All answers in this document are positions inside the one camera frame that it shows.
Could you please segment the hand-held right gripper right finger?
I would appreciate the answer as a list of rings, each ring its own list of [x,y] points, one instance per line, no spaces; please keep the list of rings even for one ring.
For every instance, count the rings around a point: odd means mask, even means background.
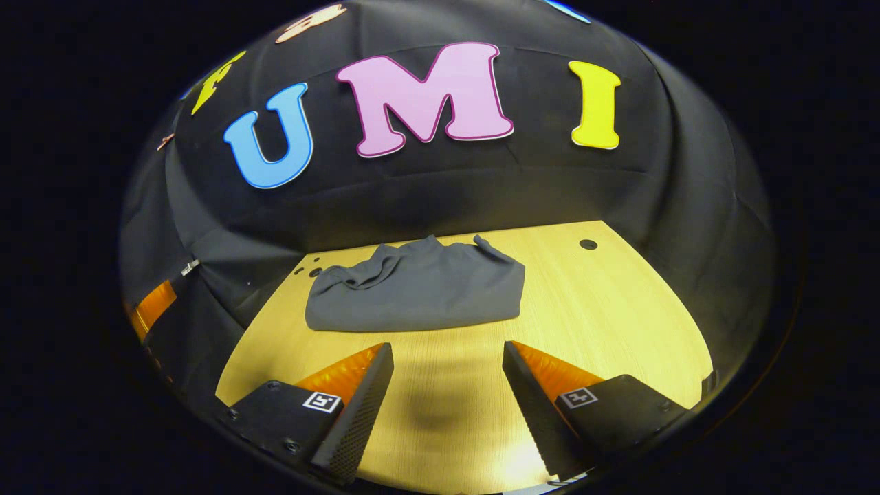
[[[504,342],[502,367],[547,473],[560,481],[634,457],[686,412],[631,374],[604,379],[522,342]]]

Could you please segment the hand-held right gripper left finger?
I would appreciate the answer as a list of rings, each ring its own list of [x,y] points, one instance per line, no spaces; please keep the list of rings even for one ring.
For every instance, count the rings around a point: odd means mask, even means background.
[[[286,470],[349,485],[393,370],[392,345],[380,342],[296,384],[267,380],[221,410],[220,425]]]

